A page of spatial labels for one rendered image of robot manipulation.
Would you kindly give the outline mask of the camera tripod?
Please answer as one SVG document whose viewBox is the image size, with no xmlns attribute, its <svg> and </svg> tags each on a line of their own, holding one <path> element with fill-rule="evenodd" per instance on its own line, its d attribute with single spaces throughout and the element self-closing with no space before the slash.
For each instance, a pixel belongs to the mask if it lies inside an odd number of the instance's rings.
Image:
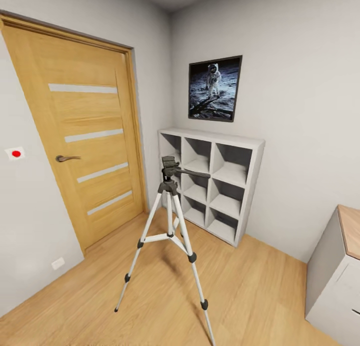
<svg viewBox="0 0 360 346">
<path fill-rule="evenodd" d="M 203 177 L 203 178 L 209 178 L 209 179 L 211 178 L 211 175 L 206 174 L 206 173 L 190 172 L 190 171 L 184 171 L 184 170 L 176 169 L 175 166 L 179 166 L 180 163 L 175 162 L 175 157 L 170 157 L 170 156 L 162 157 L 162 162 L 164 164 L 163 169 L 162 169 L 163 182 L 158 187 L 157 196 L 156 196 L 156 198 L 154 200 L 153 206 L 152 206 L 151 211 L 149 213 L 149 217 L 148 217 L 148 220 L 146 222 L 146 225 L 145 225 L 144 231 L 142 233 L 141 239 L 139 239 L 139 241 L 138 241 L 138 244 L 137 244 L 138 249 L 136 251 L 134 260 L 132 262 L 132 265 L 130 267 L 130 271 L 129 271 L 129 273 L 127 273 L 125 275 L 125 278 L 124 278 L 125 285 L 124 285 L 124 288 L 123 288 L 123 291 L 121 293 L 119 302 L 118 302 L 117 307 L 115 308 L 114 312 L 116 313 L 118 311 L 118 307 L 120 305 L 121 299 L 122 299 L 123 294 L 125 292 L 127 283 L 130 281 L 131 273 L 132 273 L 134 265 L 136 263 L 138 254 L 139 254 L 141 248 L 143 247 L 144 243 L 151 242 L 151 241 L 159 241 L 159 240 L 169 239 L 169 240 L 173 241 L 188 256 L 189 262 L 191 263 L 192 270 L 193 270 L 193 273 L 194 273 L 194 277 L 195 277 L 195 281 L 196 281 L 196 284 L 197 284 L 199 296 L 200 296 L 200 299 L 201 299 L 201 302 L 200 302 L 201 305 L 202 305 L 201 308 L 203 309 L 205 317 L 206 317 L 209 333 L 210 333 L 210 336 L 211 336 L 211 341 L 212 341 L 213 346 L 216 346 L 214 336 L 213 336 L 213 333 L 212 333 L 212 329 L 211 329 L 211 325 L 210 325 L 210 321 L 209 321 L 209 317 L 208 317 L 208 314 L 207 314 L 208 300 L 204 299 L 204 297 L 203 297 L 203 293 L 202 293 L 198 273 L 197 273 L 196 266 L 195 266 L 195 261 L 197 260 L 197 255 L 195 254 L 195 252 L 192 252 L 190 240 L 189 240 L 188 233 L 187 233 L 187 230 L 186 230 L 185 221 L 184 221 L 184 218 L 183 218 L 183 213 L 182 213 L 180 201 L 178 199 L 178 193 L 177 193 L 178 183 L 171 179 L 171 177 L 176 172 L 192 174 L 194 176 Z M 166 191 L 166 195 L 167 195 L 166 197 L 167 197 L 167 217 L 168 217 L 167 218 L 167 228 L 168 228 L 168 233 L 160 234 L 160 235 L 156 235 L 156 236 L 154 235 L 154 236 L 145 237 L 146 234 L 147 234 L 148 228 L 150 226 L 150 223 L 152 221 L 153 215 L 154 215 L 154 213 L 155 213 L 155 211 L 157 209 L 158 202 L 160 201 L 161 195 L 162 195 L 164 190 Z M 174 223 L 172 223 L 172 212 L 173 212 L 172 201 L 173 201 L 175 212 L 176 212 L 176 219 L 175 219 Z M 181 233 L 183 243 L 181 242 L 181 240 L 179 238 L 177 238 L 174 235 L 178 224 L 179 224 L 179 227 L 180 227 L 180 233 Z"/>
</svg>

